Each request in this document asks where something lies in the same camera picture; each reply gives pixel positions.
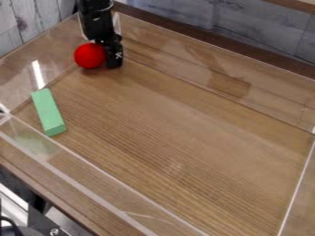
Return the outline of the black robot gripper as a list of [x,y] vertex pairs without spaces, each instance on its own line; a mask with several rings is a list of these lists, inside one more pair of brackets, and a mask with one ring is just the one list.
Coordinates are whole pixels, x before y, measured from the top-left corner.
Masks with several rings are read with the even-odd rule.
[[76,0],[76,7],[86,38],[90,41],[111,44],[106,46],[106,66],[108,68],[122,67],[122,36],[115,31],[111,12],[114,0]]

